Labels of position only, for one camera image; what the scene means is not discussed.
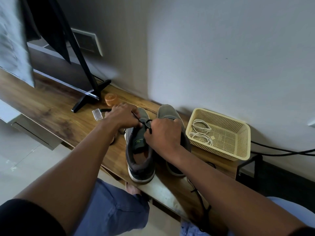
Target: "bare foot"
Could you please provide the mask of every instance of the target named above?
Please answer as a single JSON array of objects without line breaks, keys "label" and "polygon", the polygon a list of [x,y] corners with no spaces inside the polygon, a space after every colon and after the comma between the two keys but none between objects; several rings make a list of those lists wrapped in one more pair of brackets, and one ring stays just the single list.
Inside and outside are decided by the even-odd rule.
[{"label": "bare foot", "polygon": [[128,182],[125,182],[126,191],[129,194],[141,194],[141,190],[139,190],[137,187],[133,186],[132,184],[129,184]]}]

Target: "person's right arm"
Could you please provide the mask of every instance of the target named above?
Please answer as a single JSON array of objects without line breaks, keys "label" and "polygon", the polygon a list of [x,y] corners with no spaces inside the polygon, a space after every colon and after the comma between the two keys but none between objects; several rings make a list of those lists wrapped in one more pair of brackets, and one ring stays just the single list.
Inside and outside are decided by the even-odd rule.
[{"label": "person's right arm", "polygon": [[146,142],[181,170],[236,235],[289,235],[305,227],[299,219],[180,146],[181,123],[155,119]]}]

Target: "wooden tabletop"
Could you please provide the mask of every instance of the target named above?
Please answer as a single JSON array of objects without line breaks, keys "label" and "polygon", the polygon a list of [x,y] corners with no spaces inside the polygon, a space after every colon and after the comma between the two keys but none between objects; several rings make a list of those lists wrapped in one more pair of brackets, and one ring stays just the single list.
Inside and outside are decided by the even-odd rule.
[{"label": "wooden tabletop", "polygon": [[[80,99],[81,93],[39,74],[34,73],[34,77],[36,87],[32,88],[18,78],[0,70],[0,99],[75,147],[97,125],[92,110],[106,108],[106,103],[102,100],[94,105],[86,104],[74,114],[71,108]],[[116,93],[123,102],[143,107],[151,119],[156,118],[160,105],[113,86],[106,87],[102,95],[108,92]],[[189,116],[180,116],[187,126]],[[182,218],[193,222],[200,221],[203,214],[202,208],[196,194],[190,192],[192,187],[186,177],[178,178],[169,174],[165,162],[160,159],[157,161],[156,174],[152,181],[144,185],[137,184],[128,174],[125,147],[124,137],[119,136],[109,147],[102,165],[125,181],[136,185]],[[195,146],[192,146],[192,153],[204,161],[215,164],[217,169],[224,174],[232,178],[236,177],[238,162],[229,161]],[[217,232],[226,230],[213,210],[210,211],[210,224]]]}]

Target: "gray wall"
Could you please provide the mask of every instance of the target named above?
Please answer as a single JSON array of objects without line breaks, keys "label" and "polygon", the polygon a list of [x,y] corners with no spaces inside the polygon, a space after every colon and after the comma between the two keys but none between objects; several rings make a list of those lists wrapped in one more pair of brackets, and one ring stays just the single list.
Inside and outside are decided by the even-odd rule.
[{"label": "gray wall", "polygon": [[[315,148],[315,0],[58,1],[71,27],[97,34],[104,57],[90,61],[115,68],[119,87],[243,120],[254,141]],[[268,161],[315,179],[314,157]]]}]

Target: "white cable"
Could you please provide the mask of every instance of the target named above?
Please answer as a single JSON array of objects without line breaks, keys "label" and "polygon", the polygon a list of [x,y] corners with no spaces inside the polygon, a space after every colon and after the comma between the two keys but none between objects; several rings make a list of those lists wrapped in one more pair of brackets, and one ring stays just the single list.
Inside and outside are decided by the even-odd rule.
[{"label": "white cable", "polygon": [[[196,123],[202,123],[206,127],[198,127],[198,126],[195,125]],[[207,136],[207,133],[209,133],[212,130],[211,127],[208,125],[208,123],[206,123],[205,121],[203,121],[201,119],[195,119],[192,122],[191,126],[192,126],[193,130],[195,130],[195,132],[189,132],[188,133],[191,138],[194,138],[194,137],[204,138],[204,139],[206,139],[207,144],[212,146],[213,141],[212,141],[212,139],[210,137]]]}]

